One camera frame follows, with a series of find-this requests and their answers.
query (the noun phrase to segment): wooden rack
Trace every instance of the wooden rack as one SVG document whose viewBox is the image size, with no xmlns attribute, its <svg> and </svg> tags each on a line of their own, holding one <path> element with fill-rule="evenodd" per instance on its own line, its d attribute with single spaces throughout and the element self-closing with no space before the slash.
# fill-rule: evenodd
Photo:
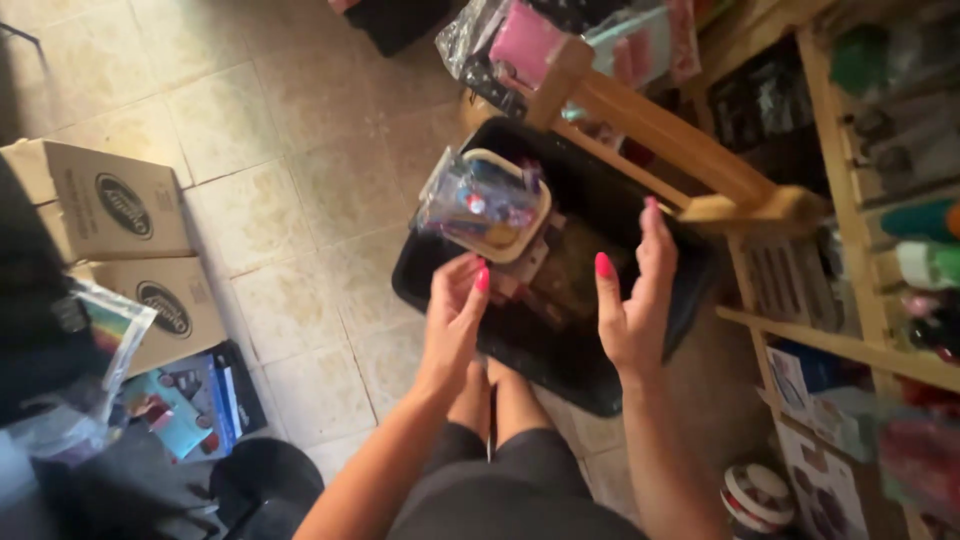
<svg viewBox="0 0 960 540">
<path fill-rule="evenodd" d="M 758 314 L 756 292 L 749 277 L 744 255 L 745 238 L 728 234 L 728 244 L 743 301 L 742 309 L 718 307 L 724 319 L 750 329 L 757 361 L 763 378 L 760 390 L 775 419 L 780 418 L 779 400 L 767 362 L 767 335 L 785 337 L 872 368 L 878 395 L 898 399 L 900 385 L 894 375 L 960 392 L 960 368 L 944 363 L 933 353 L 906 352 L 897 349 L 893 329 L 897 327 L 892 300 L 878 291 L 889 277 L 888 261 L 870 253 L 869 246 L 878 238 L 857 208 L 871 191 L 870 180 L 860 178 L 852 166 L 855 141 L 843 126 L 841 117 L 849 112 L 848 101 L 829 80 L 829 54 L 816 34 L 815 17 L 828 10 L 842 10 L 844 2 L 836 0 L 747 0 L 734 12 L 722 17 L 700 39 L 703 73 L 683 88 L 686 99 L 692 100 L 700 128 L 713 135 L 713 119 L 707 101 L 707 88 L 789 33 L 794 33 L 800 49 L 804 74 L 809 85 L 817 135 L 820 138 L 827 169 L 836 220 L 844 248 L 847 272 L 853 286 L 863 339 L 820 331 L 811 327 L 782 323 Z M 926 540 L 929 533 L 919 513 L 904 508 L 904 516 L 912 540 Z"/>
</svg>

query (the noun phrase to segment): tile floor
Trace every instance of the tile floor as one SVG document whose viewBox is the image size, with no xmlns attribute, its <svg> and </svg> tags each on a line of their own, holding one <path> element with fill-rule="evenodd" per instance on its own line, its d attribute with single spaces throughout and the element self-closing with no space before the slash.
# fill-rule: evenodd
<svg viewBox="0 0 960 540">
<path fill-rule="evenodd" d="M 432 43 L 381 59 L 323 0 L 0 0 L 0 20 L 47 59 L 4 37 L 21 128 L 0 135 L 176 169 L 274 435 L 332 478 L 419 361 L 422 317 L 389 276 L 420 186 L 460 142 Z M 754 369 L 746 333 L 705 307 L 671 370 L 714 472 L 766 434 Z M 633 517 L 619 422 L 538 392 L 597 499 Z"/>
</svg>

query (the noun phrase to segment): black shorts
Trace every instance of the black shorts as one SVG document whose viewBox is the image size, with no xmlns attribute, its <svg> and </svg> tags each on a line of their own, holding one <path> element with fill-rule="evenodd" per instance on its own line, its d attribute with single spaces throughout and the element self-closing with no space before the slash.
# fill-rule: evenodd
<svg viewBox="0 0 960 540">
<path fill-rule="evenodd" d="M 395 524 L 403 521 L 431 494 L 482 475 L 520 480 L 544 495 L 593 500 L 576 456 L 555 430 L 537 428 L 518 433 L 503 443 L 488 462 L 487 443 L 479 435 L 460 424 L 447 422 Z"/>
</svg>

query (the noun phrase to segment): plastic storage container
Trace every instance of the plastic storage container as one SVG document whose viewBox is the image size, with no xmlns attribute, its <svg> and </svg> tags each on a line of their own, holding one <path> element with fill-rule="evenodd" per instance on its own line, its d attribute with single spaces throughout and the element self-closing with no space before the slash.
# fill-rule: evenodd
<svg viewBox="0 0 960 540">
<path fill-rule="evenodd" d="M 559 135 L 537 133 L 503 117 L 484 123 L 464 143 L 461 153 L 474 148 L 486 148 L 508 160 L 539 160 L 561 213 L 583 218 L 630 252 L 639 245 L 643 198 L 653 192 L 590 152 Z M 679 253 L 664 347 L 666 360 L 693 323 L 712 281 L 714 258 L 699 235 L 670 216 L 664 218 Z M 397 296 L 426 311 L 434 270 L 463 252 L 464 248 L 438 235 L 412 230 L 394 268 Z M 620 273 L 621 290 L 630 291 L 638 275 L 634 259 Z M 557 333 L 523 303 L 490 305 L 480 325 L 477 349 L 583 410 L 610 417 L 623 408 L 623 390 L 595 323 L 570 325 Z"/>
</svg>

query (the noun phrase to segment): pink fingernail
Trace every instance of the pink fingernail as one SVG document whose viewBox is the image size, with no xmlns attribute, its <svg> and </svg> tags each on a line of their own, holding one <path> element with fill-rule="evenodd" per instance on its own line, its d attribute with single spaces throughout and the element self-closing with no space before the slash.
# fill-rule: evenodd
<svg viewBox="0 0 960 540">
<path fill-rule="evenodd" d="M 480 292 L 487 292 L 487 289 L 490 288 L 490 269 L 484 268 L 477 274 L 476 280 L 473 282 L 473 286 L 477 288 Z"/>
<path fill-rule="evenodd" d="M 613 275 L 613 263 L 610 262 L 607 254 L 598 253 L 596 259 L 593 260 L 593 265 L 597 269 L 597 275 L 601 278 L 609 278 Z"/>
</svg>

